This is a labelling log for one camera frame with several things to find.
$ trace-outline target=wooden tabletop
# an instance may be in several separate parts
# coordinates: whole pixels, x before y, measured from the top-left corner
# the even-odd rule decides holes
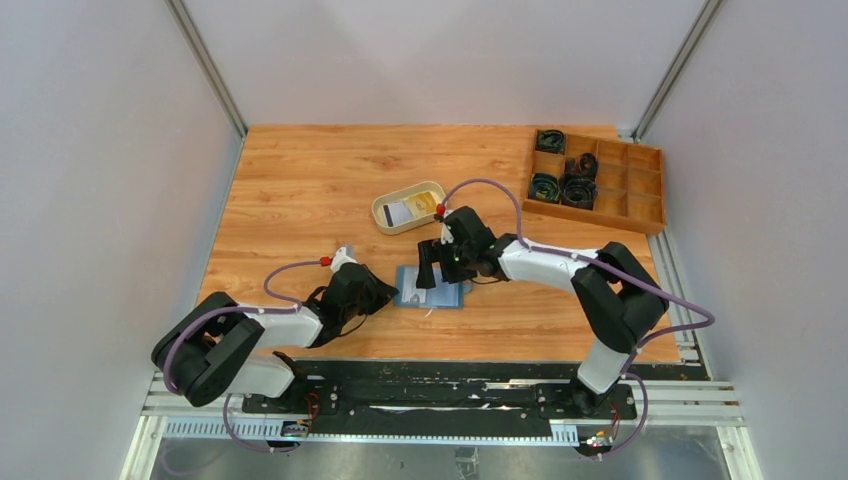
[[[262,289],[275,267],[332,256],[342,244],[386,283],[398,265],[417,265],[417,243],[439,235],[438,224],[400,235],[377,230],[371,202],[424,180],[445,191],[471,177],[488,177],[513,193],[527,178],[529,126],[252,126],[245,142],[200,299],[216,290],[237,301],[280,305]],[[612,127],[557,127],[616,138]],[[496,236],[515,232],[509,199],[487,185],[460,190],[451,206],[472,206]],[[524,235],[572,248],[627,245],[656,278],[644,235],[524,214]],[[328,268],[279,275],[281,293],[305,299],[326,285]],[[474,286],[462,310],[389,305],[352,335],[316,349],[285,347],[292,357],[581,361],[594,335],[576,297],[523,282]],[[665,317],[661,326],[668,325]],[[640,362],[677,362],[671,335],[649,344]]]

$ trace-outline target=black mounting plate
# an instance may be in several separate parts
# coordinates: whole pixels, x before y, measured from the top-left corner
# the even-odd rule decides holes
[[[539,416],[548,419],[587,418],[580,411],[580,407],[571,399],[572,388],[570,383],[536,384],[535,393]],[[603,403],[595,409],[593,415],[588,418],[612,420],[615,415],[612,405],[615,404],[622,420],[634,420],[636,418],[635,403],[630,385],[619,383]]]
[[[315,393],[321,399],[321,410],[318,415],[334,415],[339,409],[338,399],[339,384],[327,380],[307,380],[303,397],[269,398],[264,395],[245,395],[242,411],[244,413],[292,413],[308,414],[305,397]]]

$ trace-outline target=black wire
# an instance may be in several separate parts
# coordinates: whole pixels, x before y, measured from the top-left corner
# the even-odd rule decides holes
[[[362,321],[361,321],[361,322],[359,322],[359,325],[357,325],[357,326],[355,326],[355,327],[351,328],[350,330],[348,330],[348,331],[347,331],[347,332],[345,332],[345,333],[339,334],[339,337],[346,337],[346,336],[350,335],[351,333],[353,333],[353,332],[355,332],[355,331],[359,330],[359,327],[361,327],[362,325],[364,325],[364,324],[365,324],[365,320],[368,320],[368,314],[366,314],[366,315],[365,315],[365,318],[363,318],[363,319],[362,319]]]
[[[469,280],[471,280],[471,283],[476,283],[477,285],[491,285],[493,283],[500,283],[500,282],[503,281],[500,278],[493,281],[493,282],[478,282],[477,280],[474,280],[473,278],[469,278]]]

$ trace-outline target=wooden tray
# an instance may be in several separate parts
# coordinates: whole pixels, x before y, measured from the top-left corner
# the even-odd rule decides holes
[[[565,154],[536,151],[530,146],[529,173],[524,182],[521,209],[526,212],[594,223],[649,235],[665,228],[662,150],[645,145],[565,135]],[[527,198],[535,173],[559,178],[566,158],[590,152],[598,159],[598,198],[593,210]]]

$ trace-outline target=white backdrop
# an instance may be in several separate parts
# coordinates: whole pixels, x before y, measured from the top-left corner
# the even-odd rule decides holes
[[[239,142],[162,1],[0,4],[0,478],[115,479]]]
[[[187,0],[248,124],[633,127],[702,0]]]
[[[842,477],[848,429],[848,3],[722,7],[646,141],[707,353],[767,479]]]

